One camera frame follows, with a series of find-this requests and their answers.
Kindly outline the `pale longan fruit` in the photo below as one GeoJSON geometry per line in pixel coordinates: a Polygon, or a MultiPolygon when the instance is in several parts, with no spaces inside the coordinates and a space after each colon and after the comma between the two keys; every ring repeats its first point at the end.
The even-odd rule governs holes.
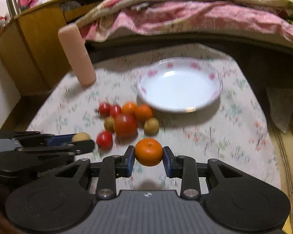
{"type": "Polygon", "coordinates": [[[87,141],[87,140],[90,140],[91,139],[91,136],[85,132],[81,132],[81,133],[77,133],[75,134],[71,141],[72,142],[78,142],[78,141],[87,141]]]}

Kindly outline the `small orange mandarin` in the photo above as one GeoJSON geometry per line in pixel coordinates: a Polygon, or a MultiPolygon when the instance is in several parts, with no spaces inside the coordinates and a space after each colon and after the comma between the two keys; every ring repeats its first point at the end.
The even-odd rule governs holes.
{"type": "Polygon", "coordinates": [[[135,146],[135,158],[144,166],[156,166],[163,158],[161,144],[153,138],[140,140],[135,146]]]}

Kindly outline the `cherry tomato with stem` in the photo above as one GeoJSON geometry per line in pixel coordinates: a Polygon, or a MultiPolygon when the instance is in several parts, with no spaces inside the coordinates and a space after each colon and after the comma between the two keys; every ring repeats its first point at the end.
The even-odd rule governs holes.
{"type": "Polygon", "coordinates": [[[111,105],[107,102],[100,103],[96,112],[99,113],[100,117],[108,117],[110,115],[111,105]]]}

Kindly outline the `smooth orange tomato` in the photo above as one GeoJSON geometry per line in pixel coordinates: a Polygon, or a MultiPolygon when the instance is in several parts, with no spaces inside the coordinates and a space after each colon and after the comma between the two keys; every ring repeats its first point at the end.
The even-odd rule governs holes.
{"type": "Polygon", "coordinates": [[[135,102],[129,101],[122,106],[122,113],[135,115],[135,109],[137,104],[135,102]]]}

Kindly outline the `oval red tomato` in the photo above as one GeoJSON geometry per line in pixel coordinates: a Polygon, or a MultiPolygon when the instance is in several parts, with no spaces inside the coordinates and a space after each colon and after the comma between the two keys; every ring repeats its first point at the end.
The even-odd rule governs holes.
{"type": "Polygon", "coordinates": [[[96,143],[99,149],[108,151],[113,146],[113,134],[110,131],[103,131],[98,134],[96,143]]]}

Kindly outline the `large red tomato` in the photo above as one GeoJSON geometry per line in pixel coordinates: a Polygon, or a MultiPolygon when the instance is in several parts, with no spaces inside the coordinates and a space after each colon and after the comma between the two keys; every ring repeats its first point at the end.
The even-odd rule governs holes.
{"type": "Polygon", "coordinates": [[[119,114],[114,118],[114,133],[118,138],[128,139],[138,133],[138,123],[133,115],[119,114]]]}

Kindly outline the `brown longan left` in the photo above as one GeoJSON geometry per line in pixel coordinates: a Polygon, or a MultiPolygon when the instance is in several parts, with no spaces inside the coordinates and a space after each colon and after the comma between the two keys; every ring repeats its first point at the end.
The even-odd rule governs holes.
{"type": "Polygon", "coordinates": [[[104,127],[105,130],[114,133],[114,118],[112,116],[108,116],[104,119],[104,127]]]}

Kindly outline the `red cherry tomato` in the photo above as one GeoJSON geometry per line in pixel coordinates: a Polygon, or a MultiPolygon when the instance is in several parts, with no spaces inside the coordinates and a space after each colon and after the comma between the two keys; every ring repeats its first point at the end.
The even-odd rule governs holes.
{"type": "Polygon", "coordinates": [[[117,115],[122,113],[122,108],[119,105],[112,105],[109,109],[109,115],[111,117],[116,117],[117,115]]]}

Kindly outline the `floral white tablecloth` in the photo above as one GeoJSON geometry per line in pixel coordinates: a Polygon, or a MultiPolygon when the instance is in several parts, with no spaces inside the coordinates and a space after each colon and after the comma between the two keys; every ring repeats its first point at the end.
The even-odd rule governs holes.
{"type": "Polygon", "coordinates": [[[48,134],[85,132],[92,138],[103,130],[96,114],[102,101],[122,105],[139,103],[136,81],[142,71],[162,59],[193,57],[223,59],[216,68],[223,77],[220,98],[195,113],[157,113],[160,130],[155,136],[176,155],[198,162],[221,161],[277,188],[280,173],[267,121],[258,100],[236,61],[227,54],[195,43],[161,48],[98,62],[97,80],[84,89],[72,73],[64,76],[28,126],[48,134]]]}

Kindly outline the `white floral plate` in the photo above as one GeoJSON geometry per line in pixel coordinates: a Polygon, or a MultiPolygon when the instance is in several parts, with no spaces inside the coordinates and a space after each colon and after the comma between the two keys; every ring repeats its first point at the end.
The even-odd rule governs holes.
{"type": "Polygon", "coordinates": [[[139,76],[139,98],[168,113],[192,113],[214,103],[223,90],[218,65],[223,59],[177,57],[160,60],[139,76]]]}

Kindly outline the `wooden cabinet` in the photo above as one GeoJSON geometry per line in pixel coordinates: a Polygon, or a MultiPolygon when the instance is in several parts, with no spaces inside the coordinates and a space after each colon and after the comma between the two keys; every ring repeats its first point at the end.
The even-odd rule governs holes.
{"type": "Polygon", "coordinates": [[[21,96],[52,90],[71,66],[58,30],[103,0],[52,0],[11,20],[0,34],[0,58],[21,96]]]}

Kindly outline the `pink ribbed bottle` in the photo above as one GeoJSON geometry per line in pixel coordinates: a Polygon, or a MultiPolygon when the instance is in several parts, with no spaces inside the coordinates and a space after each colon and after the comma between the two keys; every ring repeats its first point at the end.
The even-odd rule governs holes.
{"type": "Polygon", "coordinates": [[[96,81],[96,72],[78,26],[75,23],[68,24],[60,28],[57,35],[80,85],[91,86],[96,81]]]}

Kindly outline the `steel thermos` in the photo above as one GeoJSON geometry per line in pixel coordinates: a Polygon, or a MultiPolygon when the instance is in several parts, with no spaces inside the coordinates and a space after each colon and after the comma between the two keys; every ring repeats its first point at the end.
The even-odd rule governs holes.
{"type": "Polygon", "coordinates": [[[17,0],[6,0],[10,17],[13,19],[21,13],[17,0]]]}

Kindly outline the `pink floral quilt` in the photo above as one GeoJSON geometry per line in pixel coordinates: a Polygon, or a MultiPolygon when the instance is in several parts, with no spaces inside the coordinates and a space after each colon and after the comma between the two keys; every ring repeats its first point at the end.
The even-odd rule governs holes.
{"type": "Polygon", "coordinates": [[[293,0],[104,0],[76,22],[84,40],[210,33],[293,49],[293,0]]]}

